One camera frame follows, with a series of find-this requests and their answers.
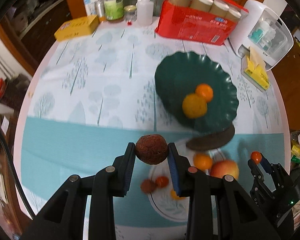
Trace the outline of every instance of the cherry tomato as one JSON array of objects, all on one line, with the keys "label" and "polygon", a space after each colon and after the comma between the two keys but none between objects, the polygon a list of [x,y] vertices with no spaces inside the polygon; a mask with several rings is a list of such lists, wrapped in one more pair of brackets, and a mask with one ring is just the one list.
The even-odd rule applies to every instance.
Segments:
[{"label": "cherry tomato", "polygon": [[250,158],[254,161],[255,164],[258,165],[261,162],[262,155],[260,152],[252,152]]},{"label": "cherry tomato", "polygon": [[166,176],[160,176],[160,177],[157,177],[157,179],[155,180],[155,183],[158,188],[164,188],[164,187],[168,186],[169,179]]}]

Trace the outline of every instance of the cable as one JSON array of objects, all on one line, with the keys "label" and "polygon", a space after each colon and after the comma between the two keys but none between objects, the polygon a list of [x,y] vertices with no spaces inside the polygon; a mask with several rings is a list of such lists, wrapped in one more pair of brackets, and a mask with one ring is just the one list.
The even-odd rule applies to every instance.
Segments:
[{"label": "cable", "polygon": [[11,152],[9,150],[9,147],[7,145],[7,142],[6,142],[6,139],[4,138],[4,136],[3,136],[3,134],[2,134],[1,131],[0,131],[0,143],[1,143],[2,147],[3,147],[5,155],[7,157],[8,165],[9,165],[9,168],[11,170],[11,174],[12,174],[14,183],[16,185],[16,188],[17,188],[17,190],[18,190],[18,192],[20,194],[20,197],[21,197],[21,199],[22,199],[22,201],[23,201],[23,203],[24,203],[27,211],[29,212],[31,218],[34,219],[35,214],[34,214],[32,208],[31,208],[31,206],[30,206],[30,204],[29,204],[29,202],[28,202],[28,200],[26,198],[26,195],[25,195],[23,189],[22,189],[21,183],[20,183],[19,178],[17,176],[16,169],[15,169],[14,164],[13,164],[12,154],[11,154]]}]

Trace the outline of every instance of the red apple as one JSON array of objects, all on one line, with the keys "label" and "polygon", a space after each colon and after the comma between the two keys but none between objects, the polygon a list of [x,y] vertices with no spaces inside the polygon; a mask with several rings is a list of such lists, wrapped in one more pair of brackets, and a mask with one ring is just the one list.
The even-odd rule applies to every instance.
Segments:
[{"label": "red apple", "polygon": [[225,160],[225,161],[217,162],[212,166],[210,170],[210,176],[221,179],[225,175],[231,175],[235,179],[238,179],[239,168],[237,163],[231,160]]}]

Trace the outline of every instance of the dark green bowl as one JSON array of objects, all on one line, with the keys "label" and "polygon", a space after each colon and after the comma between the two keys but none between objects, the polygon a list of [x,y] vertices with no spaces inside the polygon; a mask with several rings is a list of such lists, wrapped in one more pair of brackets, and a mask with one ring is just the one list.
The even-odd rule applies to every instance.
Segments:
[{"label": "dark green bowl", "polygon": [[[167,56],[158,65],[154,79],[155,89],[165,109],[186,127],[211,134],[228,128],[237,116],[239,101],[236,87],[221,65],[206,55],[191,51]],[[208,103],[204,116],[189,119],[182,111],[182,101],[201,83],[212,87],[213,100]]]}]

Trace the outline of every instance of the metal can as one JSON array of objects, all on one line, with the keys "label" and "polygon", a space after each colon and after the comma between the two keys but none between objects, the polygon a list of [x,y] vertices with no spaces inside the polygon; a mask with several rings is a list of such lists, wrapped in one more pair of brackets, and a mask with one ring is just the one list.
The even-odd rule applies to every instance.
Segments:
[{"label": "metal can", "polygon": [[99,22],[106,21],[106,13],[105,13],[105,7],[103,5],[103,0],[96,1],[95,6],[96,6],[96,13],[98,15]]}]

